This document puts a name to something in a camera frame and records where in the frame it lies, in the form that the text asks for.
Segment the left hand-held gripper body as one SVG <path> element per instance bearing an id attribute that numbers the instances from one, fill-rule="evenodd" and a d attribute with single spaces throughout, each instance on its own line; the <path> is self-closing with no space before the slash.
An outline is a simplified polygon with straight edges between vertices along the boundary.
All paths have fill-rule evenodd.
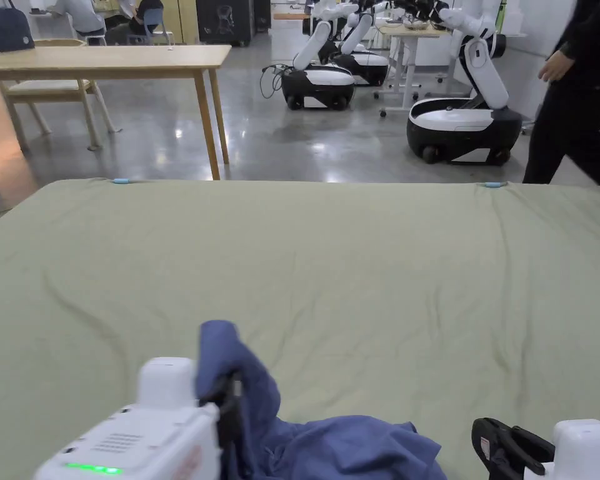
<path id="1" fill-rule="evenodd" d="M 236 479 L 239 397 L 199 405 L 196 368 L 185 357 L 150 359 L 133 404 L 83 433 L 40 465 L 35 479 Z"/>

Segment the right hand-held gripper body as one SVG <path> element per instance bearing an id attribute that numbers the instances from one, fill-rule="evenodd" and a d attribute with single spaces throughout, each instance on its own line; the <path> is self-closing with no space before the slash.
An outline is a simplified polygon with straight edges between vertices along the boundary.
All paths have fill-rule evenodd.
<path id="1" fill-rule="evenodd" d="M 526 454 L 517 445 L 509 461 L 519 479 L 600 479 L 600 421 L 560 421 L 550 443 L 554 454 Z"/>

